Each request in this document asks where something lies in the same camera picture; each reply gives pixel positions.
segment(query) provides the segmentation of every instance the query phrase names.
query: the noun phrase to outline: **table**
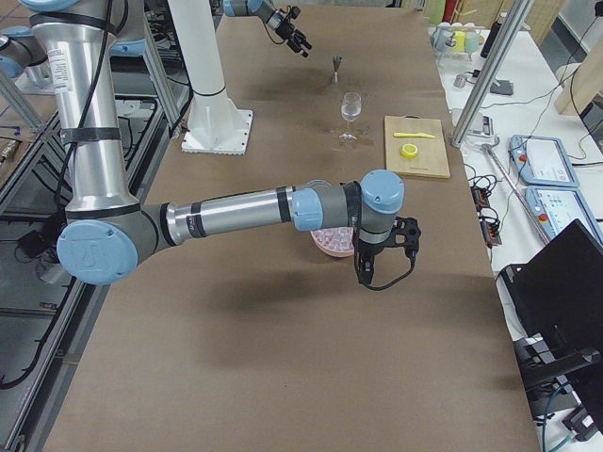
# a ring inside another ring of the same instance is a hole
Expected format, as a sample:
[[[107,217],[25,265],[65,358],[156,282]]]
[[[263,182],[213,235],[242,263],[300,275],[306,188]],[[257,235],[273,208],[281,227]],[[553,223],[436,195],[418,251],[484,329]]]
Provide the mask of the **table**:
[[[253,19],[224,19],[228,92],[254,110],[248,151],[173,143],[148,202],[359,179],[384,165],[385,115],[451,130],[419,15],[304,7],[297,26],[315,46],[307,60]],[[334,132],[353,89],[371,143],[355,148]],[[186,243],[114,284],[45,450],[536,451],[463,161],[448,151],[449,180],[406,179],[401,213],[422,244],[392,290],[368,292],[349,259],[290,225]],[[403,265],[385,252],[377,278]]]
[[[480,69],[484,59],[479,57],[479,52],[473,56],[473,61],[465,58],[438,58],[438,71],[442,86],[446,91],[449,108],[462,108],[466,102],[471,86],[463,89],[453,86],[457,74]],[[554,89],[558,84],[552,71],[548,68],[543,56],[528,32],[519,32],[509,54],[507,55],[498,79],[510,79],[514,83],[514,96],[506,97],[488,94],[483,102],[484,106],[503,104],[509,102],[526,102],[541,94]],[[500,145],[496,148],[498,158],[508,162],[509,140],[512,135],[536,135],[543,137],[559,137],[566,150],[573,155],[580,155],[579,140],[587,134],[587,130],[578,117],[560,116],[555,107],[555,99],[562,89],[555,89],[550,96],[538,99],[528,105],[496,105],[483,108],[484,115],[494,119],[494,126],[500,137]],[[538,117],[545,111],[536,127]],[[468,138],[460,152],[465,163],[471,165],[478,174],[500,173],[494,162],[486,157],[477,145],[479,141]],[[601,161],[601,152],[590,137],[582,141],[586,152],[584,162]],[[517,179],[517,171],[512,169],[512,178]],[[603,169],[600,167],[576,168],[580,181],[580,190],[589,203],[593,214],[597,218],[603,216],[603,199],[600,196],[601,182],[603,182]],[[473,175],[472,169],[467,169],[468,177]],[[502,216],[506,210],[511,189],[505,182],[499,184],[490,198],[491,204]],[[538,235],[532,229],[526,214],[517,198],[512,195],[509,204],[509,214],[504,221],[501,231],[502,245],[495,247],[492,254],[492,270],[495,274],[508,264],[521,264],[529,261],[542,247]],[[505,309],[507,325],[514,340],[525,337],[521,324],[514,311],[511,298],[503,282],[497,284],[498,293]],[[570,410],[559,412],[547,425],[547,445],[549,448],[562,440],[567,434],[567,429],[562,425],[563,419]],[[588,443],[572,442],[563,450],[567,452],[598,451],[603,448],[603,435],[597,433]]]

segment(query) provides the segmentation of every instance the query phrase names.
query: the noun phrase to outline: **wine glass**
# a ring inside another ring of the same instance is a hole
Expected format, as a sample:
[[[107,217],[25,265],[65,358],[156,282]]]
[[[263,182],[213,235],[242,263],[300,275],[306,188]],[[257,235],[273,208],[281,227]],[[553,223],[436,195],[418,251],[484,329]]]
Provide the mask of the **wine glass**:
[[[356,121],[362,111],[362,98],[358,92],[346,92],[341,101],[341,116],[348,123],[346,131],[339,136],[344,142],[352,142],[358,137],[351,131],[351,123]]]

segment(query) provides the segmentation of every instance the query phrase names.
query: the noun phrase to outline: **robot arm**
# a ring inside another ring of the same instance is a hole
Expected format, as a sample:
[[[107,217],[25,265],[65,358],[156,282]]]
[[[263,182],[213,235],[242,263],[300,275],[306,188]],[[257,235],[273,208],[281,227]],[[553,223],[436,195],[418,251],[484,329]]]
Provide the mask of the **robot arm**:
[[[386,170],[372,171],[360,184],[289,186],[142,207],[127,188],[108,64],[107,49],[127,19],[124,0],[21,1],[35,10],[33,32],[48,50],[68,149],[73,198],[57,253],[69,273],[85,283],[114,283],[187,239],[289,221],[301,231],[353,226],[358,281],[366,286],[384,248],[404,247],[412,270],[420,231],[412,218],[396,217],[404,185]],[[398,236],[405,240],[398,243]]]
[[[308,57],[307,51],[312,49],[312,45],[306,40],[305,35],[291,23],[292,20],[298,18],[300,13],[298,7],[289,8],[287,12],[277,9],[272,0],[224,0],[224,14],[229,17],[259,17],[286,42],[293,52],[301,54],[302,57]]]
[[[26,26],[0,30],[0,70],[9,78],[26,72],[30,80],[43,88],[50,77],[46,52]]]

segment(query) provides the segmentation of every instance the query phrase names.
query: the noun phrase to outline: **white table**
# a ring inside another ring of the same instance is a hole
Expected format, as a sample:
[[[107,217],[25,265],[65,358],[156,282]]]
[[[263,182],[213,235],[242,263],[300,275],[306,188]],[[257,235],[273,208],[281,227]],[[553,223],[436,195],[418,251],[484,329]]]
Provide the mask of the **white table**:
[[[438,71],[442,85],[446,91],[449,108],[463,108],[472,88],[472,85],[469,83],[462,89],[455,88],[453,82],[456,75],[471,72],[474,69],[481,69],[485,61],[479,56],[479,52],[473,55],[473,61],[469,61],[466,56],[464,58],[456,57],[443,56],[438,58]],[[494,103],[526,102],[549,92],[558,84],[528,32],[520,32],[518,34],[497,74],[497,79],[511,80],[514,84],[514,95],[509,97],[488,94],[482,104],[483,106]],[[528,105],[497,105],[481,110],[484,115],[494,119],[494,128],[500,137],[500,144],[495,148],[495,151],[498,158],[505,165],[509,163],[508,149],[509,140],[512,135],[558,137],[562,140],[565,149],[570,154],[576,156],[581,154],[579,140],[587,134],[587,130],[578,117],[566,117],[557,113],[554,103],[561,91],[561,88],[557,88],[552,93],[552,99],[550,99],[551,96],[546,96]],[[546,112],[534,131],[538,117],[545,108]],[[478,143],[480,141],[473,137],[469,137],[465,141],[460,150],[463,153],[465,163],[471,165],[477,171],[478,175],[495,174],[501,179],[498,168],[490,157],[484,155],[483,151],[480,150],[480,146],[476,145]],[[582,141],[582,148],[586,152],[587,158],[580,160],[579,163],[603,160],[603,155],[601,155],[601,152],[590,137]],[[582,194],[593,214],[596,218],[602,218],[603,197],[599,193],[601,184],[603,184],[603,167],[578,167],[575,170],[580,181]],[[472,176],[473,171],[467,169],[467,175],[468,177]],[[511,175],[514,180],[517,180],[517,171],[514,167],[511,169]],[[523,191],[522,184],[519,183],[518,186]],[[491,205],[498,211],[501,217],[505,213],[507,201],[509,200],[509,213],[500,233],[502,245],[493,248],[492,251],[492,269],[495,274],[498,274],[508,264],[526,263],[543,247],[520,202],[515,195],[509,198],[510,194],[511,189],[509,185],[506,182],[502,182],[497,185],[492,196],[489,198]],[[498,281],[498,293],[505,310],[507,325],[512,338],[517,340],[525,337],[526,334],[521,328],[511,298],[502,281]],[[547,423],[547,450],[555,446],[568,433],[567,429],[562,425],[561,420],[570,411],[558,412]],[[541,429],[537,427],[536,430],[540,437]],[[587,443],[572,441],[564,446],[562,450],[565,452],[600,452],[603,450],[603,435],[597,433]]]

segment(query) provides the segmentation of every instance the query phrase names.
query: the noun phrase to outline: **bottle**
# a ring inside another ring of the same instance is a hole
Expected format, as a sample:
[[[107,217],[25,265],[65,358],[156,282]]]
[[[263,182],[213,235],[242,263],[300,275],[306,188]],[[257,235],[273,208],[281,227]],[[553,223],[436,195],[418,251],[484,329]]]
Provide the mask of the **bottle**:
[[[505,22],[505,17],[507,17],[506,12],[501,12],[500,17],[496,22],[492,24],[492,29],[490,30],[490,34],[488,35],[488,39],[484,43],[481,48],[481,57],[488,58],[488,54],[490,53],[490,49],[492,48],[492,44],[494,44],[494,40],[497,38],[498,31],[502,27],[502,23]]]

